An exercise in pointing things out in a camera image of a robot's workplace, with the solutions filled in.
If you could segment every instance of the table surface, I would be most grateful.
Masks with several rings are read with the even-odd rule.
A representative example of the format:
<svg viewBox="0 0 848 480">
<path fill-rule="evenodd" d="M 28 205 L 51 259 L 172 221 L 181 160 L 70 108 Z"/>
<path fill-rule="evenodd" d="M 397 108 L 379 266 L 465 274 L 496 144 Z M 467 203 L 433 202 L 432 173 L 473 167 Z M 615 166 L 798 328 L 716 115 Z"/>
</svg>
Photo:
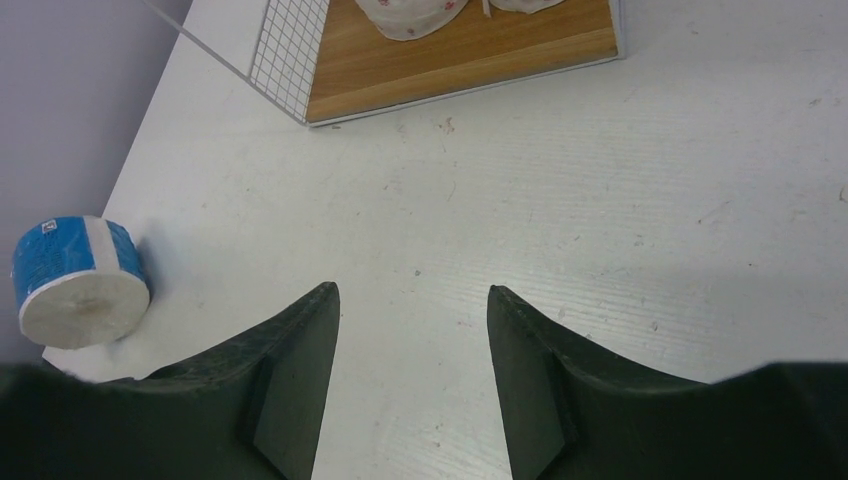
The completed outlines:
<svg viewBox="0 0 848 480">
<path fill-rule="evenodd" d="M 153 303 L 45 357 L 140 378 L 334 280 L 315 478 L 387 479 L 508 478 L 491 284 L 692 379 L 848 359 L 848 3 L 626 10 L 626 60 L 313 130 L 181 38 L 105 212 Z"/>
</svg>

